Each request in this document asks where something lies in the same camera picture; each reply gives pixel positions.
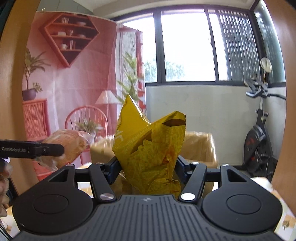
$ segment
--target window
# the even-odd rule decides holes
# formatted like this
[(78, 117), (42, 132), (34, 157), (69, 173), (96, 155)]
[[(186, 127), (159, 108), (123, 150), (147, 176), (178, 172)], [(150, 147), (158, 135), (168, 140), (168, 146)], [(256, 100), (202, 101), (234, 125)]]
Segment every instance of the window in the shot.
[(204, 10), (161, 16), (166, 81), (215, 81), (211, 36)]
[(244, 86), (246, 79), (262, 78), (260, 58), (265, 52), (274, 66), (270, 83), (285, 81), (279, 42), (263, 0), (255, 13), (204, 5), (161, 7), (142, 13), (145, 17), (125, 20), (124, 25), (143, 32), (146, 83)]
[(263, 0), (258, 3), (254, 13), (262, 34), (266, 57), (270, 59), (272, 64), (272, 72), (268, 74), (269, 83), (285, 82), (284, 61), (281, 54), (279, 39)]
[(157, 82), (154, 18), (140, 18), (125, 22), (123, 25), (143, 33), (142, 60), (144, 62), (145, 82)]
[(248, 15), (209, 10), (217, 50), (219, 80), (260, 79), (259, 57)]

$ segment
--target snack bag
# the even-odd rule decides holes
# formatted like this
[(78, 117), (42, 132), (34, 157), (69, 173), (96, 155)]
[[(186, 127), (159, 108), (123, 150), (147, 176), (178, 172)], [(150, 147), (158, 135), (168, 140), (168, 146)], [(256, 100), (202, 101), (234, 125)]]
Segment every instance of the snack bag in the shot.
[(185, 115), (178, 111), (150, 123), (134, 100), (126, 97), (112, 150), (126, 180), (141, 194), (180, 194), (180, 183), (173, 180), (173, 172), (185, 123)]
[(72, 163), (88, 146), (91, 135), (84, 131), (58, 130), (42, 143), (61, 144), (65, 152), (62, 156), (42, 156), (37, 161), (50, 170), (56, 171)]

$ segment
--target wall shelf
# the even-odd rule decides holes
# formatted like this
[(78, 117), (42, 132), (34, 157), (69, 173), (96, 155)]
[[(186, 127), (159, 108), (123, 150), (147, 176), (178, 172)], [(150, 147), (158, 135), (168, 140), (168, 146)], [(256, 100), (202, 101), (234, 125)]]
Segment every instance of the wall shelf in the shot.
[(60, 49), (61, 52), (81, 52), (81, 49)]
[(79, 36), (62, 36), (62, 35), (51, 35), (53, 38), (61, 38), (61, 39), (71, 39), (71, 40), (92, 40), (92, 38), (82, 38)]
[[(86, 25), (78, 25), (77, 22), (85, 22)], [(89, 16), (64, 12), (56, 14), (39, 30), (65, 67), (70, 67), (81, 51), (100, 34)], [(65, 32), (66, 35), (58, 35), (59, 32)], [(62, 44), (66, 44), (67, 49), (62, 49)]]
[(94, 27), (82, 26), (82, 25), (73, 24), (73, 23), (57, 23), (57, 22), (54, 22), (54, 23), (52, 23), (52, 25), (57, 25), (57, 26), (67, 27), (67, 28), (68, 27), (75, 27), (75, 28), (86, 28), (86, 29), (96, 30)]

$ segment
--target circular pad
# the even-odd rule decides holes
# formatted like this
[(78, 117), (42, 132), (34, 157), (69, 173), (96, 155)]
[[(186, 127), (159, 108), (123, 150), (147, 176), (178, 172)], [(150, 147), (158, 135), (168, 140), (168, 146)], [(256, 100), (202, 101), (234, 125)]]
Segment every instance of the circular pad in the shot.
[(73, 184), (43, 180), (15, 200), (12, 212), (20, 230), (55, 235), (79, 227), (92, 210), (92, 199)]
[(233, 233), (274, 230), (282, 215), (280, 201), (251, 179), (240, 179), (239, 171), (231, 168), (221, 170), (222, 186), (204, 198), (205, 217), (215, 226)]
[(230, 197), (226, 204), (231, 211), (239, 214), (252, 214), (261, 208), (261, 203), (257, 198), (243, 194)]
[(65, 210), (69, 202), (67, 198), (61, 195), (44, 195), (37, 198), (34, 202), (34, 208), (36, 211), (43, 214), (55, 214)]

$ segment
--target window frame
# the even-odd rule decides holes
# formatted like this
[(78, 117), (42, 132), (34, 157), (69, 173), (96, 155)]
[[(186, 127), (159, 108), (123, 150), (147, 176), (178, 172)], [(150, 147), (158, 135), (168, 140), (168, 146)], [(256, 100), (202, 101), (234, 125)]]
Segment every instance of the window frame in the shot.
[[(256, 20), (256, 16), (254, 13), (254, 9), (259, 3), (259, 0), (256, 0), (250, 9), (241, 9), (229, 6), (222, 6), (222, 5), (211, 5), (211, 4), (187, 4), (187, 5), (173, 5), (173, 6), (164, 6), (164, 7), (157, 7), (157, 8), (150, 8), (145, 10), (140, 10), (137, 12), (132, 12), (128, 14), (124, 14), (115, 18), (112, 18), (113, 21), (121, 21), (129, 20), (136, 18), (137, 16), (152, 14), (154, 18), (155, 24), (155, 45), (156, 45), (156, 68), (157, 68), (157, 82), (153, 83), (145, 83), (146, 86), (159, 86), (159, 85), (229, 85), (229, 86), (245, 86), (243, 81), (223, 81), (219, 80), (218, 75), (218, 61), (217, 61), (217, 52), (216, 52), (216, 45), (215, 39), (213, 34), (213, 29), (209, 17), (208, 8), (219, 8), (222, 7), (226, 10), (232, 11), (240, 11), (242, 13), (246, 13), (254, 35), (255, 44), (258, 53), (258, 61), (261, 58), (266, 57), (266, 51), (264, 47), (263, 37), (260, 32), (259, 25)], [(213, 49), (213, 60), (214, 60), (214, 68), (215, 68), (215, 81), (166, 81), (166, 72), (165, 72), (165, 53), (164, 53), (164, 43), (163, 43), (163, 32), (162, 32), (162, 23), (161, 23), (161, 14), (163, 11), (168, 10), (183, 10), (183, 9), (202, 9), (204, 10), (207, 21), (209, 25), (210, 36), (212, 40), (212, 49)], [(263, 70), (260, 67), (260, 75), (261, 80), (263, 79)], [(286, 86), (286, 82), (280, 83), (273, 83), (269, 84), (269, 87), (283, 87)]]

